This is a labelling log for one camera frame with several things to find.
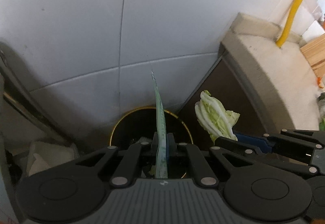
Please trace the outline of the green bamboo shoot packet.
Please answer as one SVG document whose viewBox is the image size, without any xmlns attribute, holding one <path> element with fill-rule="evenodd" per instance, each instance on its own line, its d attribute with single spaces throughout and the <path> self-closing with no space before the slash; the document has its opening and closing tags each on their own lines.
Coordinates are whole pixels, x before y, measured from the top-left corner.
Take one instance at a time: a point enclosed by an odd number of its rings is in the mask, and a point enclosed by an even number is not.
<svg viewBox="0 0 325 224">
<path fill-rule="evenodd" d="M 159 93 L 158 84 L 154 72 L 152 71 L 152 80 L 154 84 L 155 103 L 156 103 L 156 128 L 158 134 L 158 149 L 156 152 L 156 170 L 155 177 L 167 179 L 167 133 L 164 115 L 164 107 Z"/>
</svg>

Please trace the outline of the pale cabbage leaf pile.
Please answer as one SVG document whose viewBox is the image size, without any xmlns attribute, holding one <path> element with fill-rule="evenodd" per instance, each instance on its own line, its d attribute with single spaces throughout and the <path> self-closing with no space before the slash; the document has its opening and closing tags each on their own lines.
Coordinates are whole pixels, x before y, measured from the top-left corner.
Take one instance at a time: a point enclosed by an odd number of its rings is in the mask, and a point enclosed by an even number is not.
<svg viewBox="0 0 325 224">
<path fill-rule="evenodd" d="M 232 128 L 237 123 L 240 114 L 226 110 L 208 90 L 200 93 L 200 100 L 196 102 L 194 110 L 199 124 L 208 132 L 213 144 L 218 138 L 238 141 Z"/>
</svg>

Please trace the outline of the black trash bin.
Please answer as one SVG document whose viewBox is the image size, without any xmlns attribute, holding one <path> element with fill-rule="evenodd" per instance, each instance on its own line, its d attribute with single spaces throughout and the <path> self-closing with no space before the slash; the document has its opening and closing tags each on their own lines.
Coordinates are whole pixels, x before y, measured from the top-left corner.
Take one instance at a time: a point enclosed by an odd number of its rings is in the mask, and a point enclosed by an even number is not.
<svg viewBox="0 0 325 224">
<path fill-rule="evenodd" d="M 179 117 L 170 111 L 164 111 L 167 134 L 172 133 L 176 144 L 186 142 L 192 144 L 192 136 Z M 156 108 L 143 107 L 130 111 L 117 122 L 110 136 L 110 145 L 119 150 L 127 150 L 131 144 L 140 139 L 153 140 L 156 128 Z"/>
</svg>

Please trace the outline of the wooden knife block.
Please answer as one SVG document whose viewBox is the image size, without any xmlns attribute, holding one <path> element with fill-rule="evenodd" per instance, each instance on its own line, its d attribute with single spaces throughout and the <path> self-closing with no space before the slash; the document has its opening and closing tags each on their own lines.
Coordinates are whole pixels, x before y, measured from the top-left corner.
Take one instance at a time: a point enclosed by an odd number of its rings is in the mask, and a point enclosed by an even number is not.
<svg viewBox="0 0 325 224">
<path fill-rule="evenodd" d="M 324 76 L 325 34 L 315 38 L 300 48 L 317 78 Z"/>
</svg>

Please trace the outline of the yellow gas pipe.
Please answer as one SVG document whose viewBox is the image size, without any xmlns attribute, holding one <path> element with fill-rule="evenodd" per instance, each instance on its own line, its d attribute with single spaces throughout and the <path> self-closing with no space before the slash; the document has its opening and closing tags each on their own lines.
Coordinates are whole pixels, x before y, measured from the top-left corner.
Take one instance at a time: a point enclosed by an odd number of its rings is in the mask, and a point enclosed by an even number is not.
<svg viewBox="0 0 325 224">
<path fill-rule="evenodd" d="M 303 0 L 293 0 L 292 5 L 291 5 L 290 10 L 289 10 L 288 17 L 286 19 L 285 26 L 284 26 L 283 31 L 282 31 L 282 34 L 280 35 L 280 37 L 277 39 L 277 41 L 275 43 L 279 48 L 281 48 L 282 45 L 288 39 L 290 31 L 291 31 L 291 27 L 293 25 L 293 21 L 294 21 L 295 16 L 296 16 L 296 13 L 297 13 L 299 7 L 301 6 L 302 2 L 303 2 Z"/>
</svg>

